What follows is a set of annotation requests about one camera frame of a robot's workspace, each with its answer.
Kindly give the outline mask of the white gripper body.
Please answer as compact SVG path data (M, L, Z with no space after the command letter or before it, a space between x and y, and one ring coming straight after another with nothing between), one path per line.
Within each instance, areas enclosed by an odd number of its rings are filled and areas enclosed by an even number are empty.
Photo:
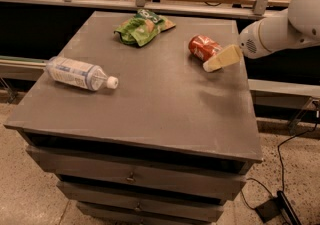
M260 22L254 22L245 27L239 34L238 43L243 54L250 59L265 56L267 50L263 47L259 38Z

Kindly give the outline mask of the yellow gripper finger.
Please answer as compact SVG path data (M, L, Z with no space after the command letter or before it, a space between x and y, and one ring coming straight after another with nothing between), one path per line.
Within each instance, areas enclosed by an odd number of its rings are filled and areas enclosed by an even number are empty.
M213 72L240 61L243 54L238 45L228 45L203 64L206 72Z

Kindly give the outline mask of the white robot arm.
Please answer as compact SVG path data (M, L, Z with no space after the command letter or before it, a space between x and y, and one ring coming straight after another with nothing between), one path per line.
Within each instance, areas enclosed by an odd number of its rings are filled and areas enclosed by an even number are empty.
M258 59L285 49L320 43L320 0L291 0L287 9L244 28L237 44L224 47L203 64L213 72L238 63L243 56Z

